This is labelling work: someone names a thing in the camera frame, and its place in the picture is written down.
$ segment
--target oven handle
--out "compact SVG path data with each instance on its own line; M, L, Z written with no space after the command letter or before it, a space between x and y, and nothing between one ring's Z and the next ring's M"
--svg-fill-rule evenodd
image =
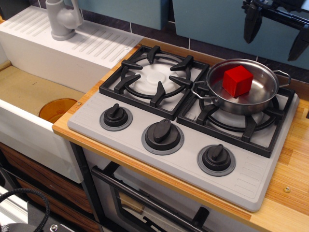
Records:
M176 213L171 212L166 207L154 202L152 199L140 193L139 191L133 189L129 185L113 177L112 175L117 170L118 167L119 167L119 164L116 164L114 162L110 162L109 165L107 165L107 167L104 170L101 170L97 166L94 166L91 169L91 174L103 180L108 185L114 187L118 191L121 191L124 194L128 195L129 197L133 198L134 200L144 204L148 208L153 209L157 213L185 227L186 229L193 231L193 232L207 232L207 230L202 228L203 224L205 223L207 219L207 216L209 215L209 211L206 208L200 207L197 214L193 218L193 221L190 222L184 219L183 217L177 215Z

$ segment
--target stainless steel pan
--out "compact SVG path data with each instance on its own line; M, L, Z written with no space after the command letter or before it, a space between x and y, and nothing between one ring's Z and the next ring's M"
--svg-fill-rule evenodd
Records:
M253 74L251 90L233 98L222 87L224 72L236 66L242 65ZM281 73L288 77L288 83L279 85L275 73ZM200 99L212 99L213 103L222 110L238 115L252 115L263 111L268 107L271 99L277 94L279 87L288 86L291 82L289 74L280 70L272 71L265 65L248 59L228 59L214 65L207 74L207 80L196 82L196 84L206 83L209 87L208 96L200 96Z

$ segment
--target stove knob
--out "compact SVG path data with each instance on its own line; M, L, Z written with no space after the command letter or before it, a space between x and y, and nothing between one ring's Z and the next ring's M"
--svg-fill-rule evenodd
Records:
M128 115L124 108L115 104L105 112L103 120L110 127L120 127L127 122Z
M169 119L152 124L146 134L148 146L155 150L166 151L174 148L180 141L180 133Z
M226 170L231 164L231 157L222 144L209 147L202 156L204 165L216 172Z

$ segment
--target oven window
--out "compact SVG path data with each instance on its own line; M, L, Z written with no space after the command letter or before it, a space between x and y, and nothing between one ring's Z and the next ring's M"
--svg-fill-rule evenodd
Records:
M173 221L156 213L140 202L127 196L126 194L115 190L114 202L118 216L126 222L137 228L139 231L146 232L187 232Z

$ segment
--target sink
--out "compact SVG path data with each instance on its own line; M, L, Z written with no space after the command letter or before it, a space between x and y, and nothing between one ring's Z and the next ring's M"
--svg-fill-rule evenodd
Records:
M46 10L34 6L2 23L0 64L8 60L11 66L0 72L0 86L7 93L0 94L0 142L81 183L70 143L53 133L53 124L39 118L38 109L52 98L78 100L141 39L84 21L74 37L56 41ZM42 88L33 90L38 85ZM37 100L41 103L30 110Z

